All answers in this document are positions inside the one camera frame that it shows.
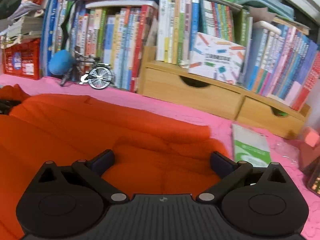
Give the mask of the orange puffer jacket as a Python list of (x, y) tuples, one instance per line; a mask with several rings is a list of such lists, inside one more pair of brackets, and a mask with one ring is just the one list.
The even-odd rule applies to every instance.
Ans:
[(228, 154), (208, 126), (87, 95), (31, 96), (14, 85), (1, 98), (19, 102), (1, 116), (1, 239), (23, 236), (16, 205), (46, 161), (68, 166), (111, 149), (116, 162), (103, 178), (127, 195), (197, 195), (219, 181), (212, 152)]

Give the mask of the blue plush ball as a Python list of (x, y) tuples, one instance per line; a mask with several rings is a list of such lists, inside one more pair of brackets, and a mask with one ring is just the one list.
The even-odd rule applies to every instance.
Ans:
[(60, 50), (51, 58), (48, 69), (52, 75), (65, 75), (75, 64), (75, 58), (67, 50)]

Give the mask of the pink bunny blanket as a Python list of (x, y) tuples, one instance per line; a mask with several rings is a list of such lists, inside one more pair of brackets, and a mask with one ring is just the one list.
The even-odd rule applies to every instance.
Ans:
[[(1, 75), (1, 86), (13, 86), (15, 84), (18, 84), (29, 95), (49, 93), (89, 95), (98, 100), (115, 105), (142, 109), (191, 124), (206, 125), (211, 128), (212, 137), (221, 141), (227, 148), (228, 153), (233, 153), (231, 139), (232, 122), (228, 119), (198, 111), (190, 107), (147, 98), (139, 94), (133, 94), (113, 88), (94, 90), (91, 87), (74, 83), (68, 83), (65, 87), (61, 87), (59, 81), (52, 77), (32, 80), (12, 75)], [(266, 137), (271, 150), (271, 159), (281, 163), (303, 194), (303, 197), (309, 206), (309, 216), (302, 232), (303, 236), (306, 239), (319, 239), (319, 197), (305, 187), (302, 172), (298, 169), (296, 164), (287, 158), (287, 153), (281, 153), (281, 150), (287, 146), (289, 142), (265, 129), (255, 128), (254, 131), (261, 133)]]

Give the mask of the row of books left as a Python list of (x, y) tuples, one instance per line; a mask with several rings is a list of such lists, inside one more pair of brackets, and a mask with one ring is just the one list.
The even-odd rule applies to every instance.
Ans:
[[(67, 50), (99, 57), (114, 73), (114, 87), (136, 92), (143, 51), (157, 31), (158, 4), (149, 0), (49, 0), (40, 40), (40, 70), (52, 75), (48, 64), (55, 53)], [(82, 74), (92, 69), (80, 64)], [(71, 80), (80, 82), (74, 71)]]

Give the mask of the row of books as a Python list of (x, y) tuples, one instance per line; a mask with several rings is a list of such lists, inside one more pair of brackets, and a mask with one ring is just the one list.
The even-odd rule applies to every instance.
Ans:
[[(149, 0), (49, 0), (40, 40), (40, 70), (52, 75), (48, 64), (55, 53), (67, 50), (99, 57), (114, 73), (114, 87), (136, 92), (143, 51), (157, 31), (158, 4)], [(92, 69), (80, 64), (82, 74)], [(71, 80), (80, 82), (74, 71)]]
[(302, 109), (319, 79), (319, 47), (278, 16), (293, 18), (278, 0), (159, 0), (156, 60), (189, 70), (198, 32), (246, 48), (238, 81), (244, 89)]

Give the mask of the wooden drawer organizer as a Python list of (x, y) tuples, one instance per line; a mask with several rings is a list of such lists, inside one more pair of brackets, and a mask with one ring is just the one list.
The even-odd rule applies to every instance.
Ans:
[(305, 125), (311, 107), (300, 111), (238, 86), (188, 73), (174, 64), (156, 61), (156, 47), (145, 47), (138, 93), (263, 128), (285, 139), (295, 139)]

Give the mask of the stack of papers and magazines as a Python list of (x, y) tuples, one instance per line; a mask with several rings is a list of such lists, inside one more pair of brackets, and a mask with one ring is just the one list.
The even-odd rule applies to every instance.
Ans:
[(43, 12), (37, 0), (21, 0), (17, 10), (8, 18), (1, 20), (1, 49), (40, 38), (43, 17), (36, 16)]

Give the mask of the row of books right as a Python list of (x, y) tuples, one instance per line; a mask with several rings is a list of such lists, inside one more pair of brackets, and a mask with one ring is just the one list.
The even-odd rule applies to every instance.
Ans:
[(302, 109), (319, 79), (319, 47), (278, 16), (293, 18), (278, 0), (159, 0), (156, 60), (189, 70), (198, 32), (246, 48), (238, 81), (244, 89)]

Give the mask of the red plastic crate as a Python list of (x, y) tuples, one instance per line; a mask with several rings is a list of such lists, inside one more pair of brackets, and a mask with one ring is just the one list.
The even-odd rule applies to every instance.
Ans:
[(40, 39), (4, 49), (4, 73), (38, 80), (40, 78), (39, 53)]

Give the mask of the green white booklet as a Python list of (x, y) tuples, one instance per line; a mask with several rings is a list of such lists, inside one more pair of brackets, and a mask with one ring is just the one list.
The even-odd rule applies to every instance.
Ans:
[(272, 161), (266, 137), (251, 129), (232, 124), (234, 161), (246, 161), (254, 167), (268, 167)]

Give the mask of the label printer box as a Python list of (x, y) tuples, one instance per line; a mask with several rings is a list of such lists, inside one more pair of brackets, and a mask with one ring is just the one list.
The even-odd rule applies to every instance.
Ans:
[(236, 85), (245, 53), (244, 46), (198, 32), (191, 51), (188, 72)]

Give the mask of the miniature black bicycle model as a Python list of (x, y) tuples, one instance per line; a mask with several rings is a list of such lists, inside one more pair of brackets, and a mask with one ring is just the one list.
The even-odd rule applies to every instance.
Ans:
[[(115, 77), (109, 64), (100, 63), (99, 57), (85, 56), (75, 51), (75, 62), (72, 63), (71, 68), (63, 76), (60, 86), (64, 86), (67, 81), (71, 79), (71, 75), (74, 71), (78, 71), (80, 74), (80, 85), (88, 84), (90, 87), (96, 90), (102, 90), (108, 86), (113, 86)], [(89, 63), (92, 65), (91, 70), (85, 71), (84, 74), (81, 72), (80, 64)]]

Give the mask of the pink cardboard stand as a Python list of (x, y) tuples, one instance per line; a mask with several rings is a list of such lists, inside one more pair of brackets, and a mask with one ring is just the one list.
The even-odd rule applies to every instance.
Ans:
[(304, 174), (306, 188), (319, 197), (319, 131), (306, 127), (299, 150), (299, 169)]

